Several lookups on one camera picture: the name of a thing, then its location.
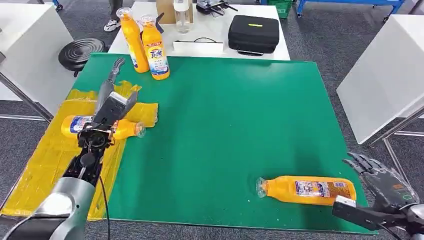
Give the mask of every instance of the orange detergent bottle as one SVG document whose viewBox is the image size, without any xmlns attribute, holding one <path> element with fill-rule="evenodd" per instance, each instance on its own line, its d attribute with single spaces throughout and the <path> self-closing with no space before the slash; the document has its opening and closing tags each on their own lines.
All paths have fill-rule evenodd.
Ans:
<svg viewBox="0 0 424 240">
<path fill-rule="evenodd" d="M 91 123 L 92 116 L 70 115 L 62 122 L 61 131 L 68 138 L 76 138 L 86 123 Z M 141 122 L 135 123 L 127 119 L 121 119 L 113 125 L 113 137 L 116 140 L 126 139 L 131 136 L 143 137 L 145 127 Z"/>
<path fill-rule="evenodd" d="M 281 202 L 333 205 L 337 195 L 356 201 L 354 184 L 344 178 L 321 176 L 279 176 L 272 180 L 259 178 L 256 191 L 260 198 L 273 197 Z"/>
<path fill-rule="evenodd" d="M 161 33 L 150 15 L 142 16 L 141 24 L 143 25 L 142 42 L 151 75 L 156 80 L 166 79 L 170 76 L 170 67 L 165 55 Z"/>
<path fill-rule="evenodd" d="M 131 8 L 121 7 L 116 11 L 116 15 L 120 18 L 122 32 L 128 44 L 129 55 L 135 71 L 137 73 L 149 71 L 149 63 L 140 38 L 140 28 L 133 19 Z"/>
</svg>

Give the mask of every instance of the white table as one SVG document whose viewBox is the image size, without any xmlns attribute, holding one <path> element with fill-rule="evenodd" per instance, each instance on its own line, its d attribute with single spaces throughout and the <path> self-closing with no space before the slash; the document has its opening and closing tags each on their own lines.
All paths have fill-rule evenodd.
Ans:
<svg viewBox="0 0 424 240">
<path fill-rule="evenodd" d="M 231 5 L 238 9 L 225 10 L 224 16 L 213 17 L 212 15 L 203 15 L 196 10 L 196 4 L 193 4 L 193 24 L 186 34 L 177 32 L 175 24 L 161 24 L 164 33 L 162 34 L 164 48 L 168 56 L 185 56 L 185 57 L 213 57 L 213 58 L 238 58 L 238 59 L 266 59 L 266 60 L 290 60 L 287 50 L 286 40 L 284 39 L 281 25 L 279 24 L 279 44 L 275 48 L 274 53 L 264 54 L 263 56 L 246 56 L 237 53 L 228 47 L 228 29 L 235 15 L 247 15 L 253 17 L 263 17 L 277 19 L 280 22 L 277 9 L 275 6 L 267 5 Z M 143 15 L 158 16 L 155 2 L 134 2 L 132 5 L 133 16 L 136 20 L 140 20 Z M 217 42 L 224 43 L 223 52 L 206 53 L 199 51 L 175 51 L 173 47 L 174 41 L 194 41 L 197 38 L 207 37 Z M 109 53 L 129 54 L 128 47 L 122 33 L 119 30 L 115 40 L 110 46 Z"/>
<path fill-rule="evenodd" d="M 424 16 L 392 15 L 337 88 L 359 144 L 424 106 Z"/>
<path fill-rule="evenodd" d="M 54 6 L 0 3 L 0 28 L 0 73 L 54 116 L 75 82 L 58 61 L 73 38 Z M 0 83 L 0 100 L 21 99 Z"/>
</svg>

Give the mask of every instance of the green basket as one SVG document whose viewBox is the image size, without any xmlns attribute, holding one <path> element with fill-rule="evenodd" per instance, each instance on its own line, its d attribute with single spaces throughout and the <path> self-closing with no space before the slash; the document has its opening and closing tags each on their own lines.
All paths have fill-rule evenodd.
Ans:
<svg viewBox="0 0 424 240">
<path fill-rule="evenodd" d="M 289 11 L 292 8 L 292 0 L 269 0 L 268 5 L 275 5 L 277 8 L 278 17 L 280 19 L 286 19 L 289 15 Z"/>
</svg>

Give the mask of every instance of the green mat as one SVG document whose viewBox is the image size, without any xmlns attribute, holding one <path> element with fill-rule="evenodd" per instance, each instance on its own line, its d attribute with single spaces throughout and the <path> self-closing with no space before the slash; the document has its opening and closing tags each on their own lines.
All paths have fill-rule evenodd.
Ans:
<svg viewBox="0 0 424 240">
<path fill-rule="evenodd" d="M 74 88 L 97 91 L 118 54 L 94 54 Z M 170 77 L 136 73 L 124 55 L 117 82 L 159 103 L 158 123 L 127 140 L 109 199 L 112 219 L 373 234 L 330 206 L 259 198 L 258 177 L 357 175 L 314 62 L 169 57 Z"/>
</svg>

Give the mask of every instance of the robotic arm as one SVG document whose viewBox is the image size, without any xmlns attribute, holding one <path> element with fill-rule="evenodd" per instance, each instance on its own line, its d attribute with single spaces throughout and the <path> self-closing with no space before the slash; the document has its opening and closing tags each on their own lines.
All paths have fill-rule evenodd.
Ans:
<svg viewBox="0 0 424 240">
<path fill-rule="evenodd" d="M 50 195 L 34 213 L 14 226 L 4 240 L 82 240 L 87 215 L 102 171 L 102 158 L 112 144 L 113 125 L 137 101 L 133 92 L 126 99 L 114 92 L 114 82 L 123 58 L 100 87 L 93 121 L 78 135 L 81 153 L 75 156 Z"/>
<path fill-rule="evenodd" d="M 389 228 L 404 227 L 412 240 L 424 240 L 424 204 L 417 193 L 394 169 L 381 162 L 356 153 L 353 160 L 344 159 L 375 196 L 372 207 L 357 206 L 355 201 L 337 196 L 332 214 L 369 230 L 385 229 L 400 240 Z"/>
</svg>

